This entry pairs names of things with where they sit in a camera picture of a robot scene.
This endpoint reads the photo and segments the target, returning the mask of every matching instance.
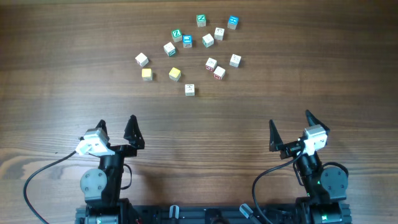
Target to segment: wooden tabletop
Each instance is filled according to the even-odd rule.
[[[75,150],[100,119],[125,144],[134,114],[146,141],[122,191],[134,205],[252,204],[262,171],[285,161],[269,152],[269,120],[285,142],[308,126],[331,128],[319,153],[349,171],[355,223],[398,219],[398,15],[394,1],[207,1],[3,6],[0,8],[0,223],[39,223],[22,196],[35,170]],[[196,15],[207,26],[197,27]],[[239,17],[227,29],[230,15]],[[201,38],[225,28],[223,41]],[[191,49],[163,46],[171,30]],[[149,57],[144,82],[134,58]],[[239,68],[229,65],[242,56]],[[208,57],[226,69],[216,80]],[[169,78],[176,67],[179,82]],[[184,84],[195,84],[195,97]],[[84,205],[80,177],[98,159],[74,155],[40,173],[28,196],[50,223],[71,223]],[[129,182],[127,173],[123,185]],[[261,203],[305,196],[291,167],[263,177]]]

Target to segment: black cable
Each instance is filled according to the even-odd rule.
[[[286,162],[286,163],[284,163],[284,164],[282,164],[282,165],[279,165],[279,166],[276,166],[276,167],[271,168],[271,169],[269,169],[269,170],[266,170],[266,171],[262,172],[260,175],[258,175],[258,176],[256,177],[256,179],[254,179],[253,186],[252,186],[252,188],[251,188],[251,193],[252,193],[252,196],[253,196],[254,204],[256,205],[256,208],[257,208],[257,210],[259,211],[261,217],[262,217],[263,219],[265,219],[265,221],[267,221],[269,224],[272,224],[272,222],[269,221],[269,219],[266,217],[266,215],[261,211],[261,208],[260,208],[259,204],[257,203],[257,199],[256,199],[256,184],[257,184],[257,181],[258,181],[262,176],[264,176],[264,175],[266,175],[266,174],[268,174],[268,173],[270,173],[270,172],[272,172],[272,171],[275,171],[275,170],[277,170],[277,169],[283,168],[283,167],[285,167],[285,166],[289,166],[289,165],[291,165],[292,163],[296,162],[296,161],[297,161],[298,159],[300,159],[301,156],[303,155],[303,151],[304,151],[304,147],[300,150],[300,154],[299,154],[296,158],[294,158],[294,159],[292,159],[291,161],[288,161],[288,162]]]
[[[300,176],[299,176],[299,172],[296,169],[296,163],[295,162],[293,163],[293,170],[294,170],[294,173],[296,174],[298,184],[300,184],[300,186],[304,187],[303,183],[301,183],[301,179],[300,179]]]
[[[74,151],[73,153],[71,153],[71,154],[65,156],[64,158],[62,158],[62,159],[60,159],[60,160],[58,160],[58,161],[55,161],[55,162],[53,162],[53,163],[51,163],[51,164],[49,164],[49,165],[47,165],[47,166],[45,166],[45,167],[40,168],[39,170],[37,170],[36,172],[34,172],[32,175],[30,175],[30,177],[29,177],[29,178],[26,180],[26,182],[25,182],[25,185],[24,185],[24,199],[25,199],[25,202],[26,202],[27,206],[32,210],[33,214],[35,214],[35,215],[37,216],[37,218],[39,218],[39,220],[42,221],[42,223],[49,224],[47,221],[44,220],[43,217],[41,217],[41,216],[37,213],[37,211],[33,208],[32,204],[29,202],[29,199],[27,198],[27,194],[26,194],[27,185],[28,185],[29,182],[33,179],[33,177],[36,176],[39,172],[42,172],[43,170],[45,170],[45,169],[47,169],[47,168],[49,168],[49,167],[52,167],[52,166],[54,166],[55,164],[58,164],[58,163],[60,163],[60,162],[62,162],[62,161],[65,161],[65,160],[69,159],[69,158],[70,158],[71,156],[73,156],[75,153],[76,153],[76,151]]]
[[[342,169],[342,170],[346,173],[347,178],[348,178],[348,169],[347,169],[345,166],[341,165],[340,163],[337,163],[337,162],[327,162],[327,163],[325,163],[325,164],[322,165],[322,168],[324,168],[325,166],[337,166],[337,167],[339,167],[340,169]]]
[[[129,167],[129,165],[127,164],[123,164],[123,166],[127,167],[130,171],[130,184],[125,186],[125,187],[121,187],[120,190],[126,190],[131,186],[131,182],[132,182],[132,172],[131,172],[131,168]]]

